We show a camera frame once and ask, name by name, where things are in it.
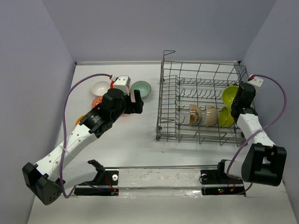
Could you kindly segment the lime green bowl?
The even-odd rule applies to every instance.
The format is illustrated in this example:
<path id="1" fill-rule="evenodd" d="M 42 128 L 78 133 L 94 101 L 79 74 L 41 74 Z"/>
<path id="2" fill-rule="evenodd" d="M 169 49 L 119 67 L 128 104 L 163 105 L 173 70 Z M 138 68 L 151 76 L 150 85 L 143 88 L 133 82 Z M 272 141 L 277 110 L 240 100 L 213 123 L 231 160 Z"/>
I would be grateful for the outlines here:
<path id="1" fill-rule="evenodd" d="M 227 105 L 228 107 L 231 107 L 231 105 L 234 101 L 234 98 L 237 94 L 238 87 L 239 86 L 232 85 L 232 86 L 227 87 L 223 91 L 221 98 L 222 98 L 223 103 L 225 105 Z"/>
<path id="2" fill-rule="evenodd" d="M 219 126 L 220 127 L 231 127 L 234 124 L 234 119 L 231 116 L 231 108 L 223 107 L 219 112 Z"/>

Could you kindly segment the red white patterned bowl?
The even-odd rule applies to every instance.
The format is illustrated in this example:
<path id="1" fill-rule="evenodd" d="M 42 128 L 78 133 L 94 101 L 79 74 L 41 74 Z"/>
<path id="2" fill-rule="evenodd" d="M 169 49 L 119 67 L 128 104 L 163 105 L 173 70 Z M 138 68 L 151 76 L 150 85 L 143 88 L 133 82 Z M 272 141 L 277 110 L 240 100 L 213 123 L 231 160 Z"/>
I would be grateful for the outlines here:
<path id="1" fill-rule="evenodd" d="M 92 108 L 97 106 L 98 104 L 102 103 L 102 96 L 97 97 L 93 102 L 92 102 Z"/>

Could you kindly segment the yellow bowl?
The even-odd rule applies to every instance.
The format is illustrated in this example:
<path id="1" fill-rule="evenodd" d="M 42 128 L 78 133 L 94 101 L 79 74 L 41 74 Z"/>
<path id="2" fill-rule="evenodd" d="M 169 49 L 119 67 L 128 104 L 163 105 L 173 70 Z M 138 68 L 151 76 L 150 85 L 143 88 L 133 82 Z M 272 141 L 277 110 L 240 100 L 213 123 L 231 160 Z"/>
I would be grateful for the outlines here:
<path id="1" fill-rule="evenodd" d="M 76 125 L 80 124 L 80 123 L 82 122 L 81 120 L 82 120 L 84 117 L 85 117 L 85 115 L 79 117 L 79 118 L 77 119 L 77 121 L 76 121 Z"/>

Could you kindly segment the grey wire dish rack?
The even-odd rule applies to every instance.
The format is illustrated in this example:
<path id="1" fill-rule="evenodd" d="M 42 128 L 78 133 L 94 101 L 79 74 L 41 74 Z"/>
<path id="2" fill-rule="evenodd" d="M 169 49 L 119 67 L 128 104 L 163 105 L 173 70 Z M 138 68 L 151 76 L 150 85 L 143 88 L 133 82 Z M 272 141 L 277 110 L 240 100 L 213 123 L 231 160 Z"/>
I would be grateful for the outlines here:
<path id="1" fill-rule="evenodd" d="M 240 62 L 184 62 L 172 59 L 174 50 L 165 50 L 161 61 L 156 139 L 235 144 L 245 141 L 240 128 L 205 126 L 205 106 L 218 112 L 227 106 L 222 101 L 223 91 L 237 86 L 248 77 Z M 189 125 L 190 104 L 202 110 L 202 121 Z"/>

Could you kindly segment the beige painted ceramic bowl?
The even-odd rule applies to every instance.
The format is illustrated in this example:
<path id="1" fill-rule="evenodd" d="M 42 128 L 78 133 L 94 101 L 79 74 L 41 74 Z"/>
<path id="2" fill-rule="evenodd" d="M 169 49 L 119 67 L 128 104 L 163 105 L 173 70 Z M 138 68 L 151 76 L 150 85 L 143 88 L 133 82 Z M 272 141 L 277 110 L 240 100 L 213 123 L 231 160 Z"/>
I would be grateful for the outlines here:
<path id="1" fill-rule="evenodd" d="M 195 126 L 198 125 L 202 121 L 203 115 L 202 110 L 199 106 L 190 104 L 189 109 L 189 125 Z"/>

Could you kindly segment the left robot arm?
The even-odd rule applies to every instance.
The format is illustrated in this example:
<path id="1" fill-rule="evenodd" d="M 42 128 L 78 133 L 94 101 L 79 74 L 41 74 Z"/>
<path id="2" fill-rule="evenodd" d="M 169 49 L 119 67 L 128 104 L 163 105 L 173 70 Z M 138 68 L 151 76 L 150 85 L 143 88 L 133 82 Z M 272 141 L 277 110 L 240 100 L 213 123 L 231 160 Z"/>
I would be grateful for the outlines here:
<path id="1" fill-rule="evenodd" d="M 102 102 L 79 121 L 60 145 L 38 162 L 24 165 L 22 173 L 26 186 L 44 205 L 53 203 L 68 188 L 82 183 L 99 184 L 105 179 L 105 168 L 96 160 L 66 172 L 63 170 L 83 149 L 111 129 L 122 114 L 142 113 L 144 103 L 139 90 L 134 91 L 134 97 L 132 101 L 122 90 L 109 89 Z"/>

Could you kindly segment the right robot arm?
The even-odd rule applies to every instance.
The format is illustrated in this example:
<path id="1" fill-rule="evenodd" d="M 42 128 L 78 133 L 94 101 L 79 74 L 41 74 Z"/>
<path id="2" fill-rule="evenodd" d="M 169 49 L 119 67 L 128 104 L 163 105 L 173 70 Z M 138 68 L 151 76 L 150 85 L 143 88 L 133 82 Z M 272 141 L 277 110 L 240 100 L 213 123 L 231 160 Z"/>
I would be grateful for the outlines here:
<path id="1" fill-rule="evenodd" d="M 262 84 L 263 80 L 255 77 L 238 86 L 231 115 L 246 140 L 231 160 L 219 162 L 221 168 L 215 171 L 218 182 L 226 183 L 236 178 L 244 182 L 278 186 L 282 181 L 287 152 L 269 138 L 252 107 Z"/>

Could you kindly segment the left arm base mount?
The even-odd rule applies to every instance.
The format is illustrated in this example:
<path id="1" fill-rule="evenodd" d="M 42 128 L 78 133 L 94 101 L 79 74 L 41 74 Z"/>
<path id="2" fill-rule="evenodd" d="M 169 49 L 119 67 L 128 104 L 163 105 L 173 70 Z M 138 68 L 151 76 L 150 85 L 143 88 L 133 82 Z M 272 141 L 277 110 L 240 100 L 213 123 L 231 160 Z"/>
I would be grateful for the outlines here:
<path id="1" fill-rule="evenodd" d="M 88 161 L 97 174 L 92 181 L 83 182 L 76 186 L 74 195 L 76 196 L 118 196 L 119 170 L 106 169 L 96 160 Z"/>

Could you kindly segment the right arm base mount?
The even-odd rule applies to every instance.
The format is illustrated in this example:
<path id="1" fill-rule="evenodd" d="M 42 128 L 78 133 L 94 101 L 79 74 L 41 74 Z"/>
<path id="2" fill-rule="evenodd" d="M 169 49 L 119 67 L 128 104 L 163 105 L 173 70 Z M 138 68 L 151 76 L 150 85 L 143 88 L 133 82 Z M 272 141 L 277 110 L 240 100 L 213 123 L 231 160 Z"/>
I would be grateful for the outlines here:
<path id="1" fill-rule="evenodd" d="M 245 195 L 243 181 L 228 177 L 224 168 L 225 162 L 222 160 L 217 168 L 200 171 L 199 182 L 203 196 Z"/>

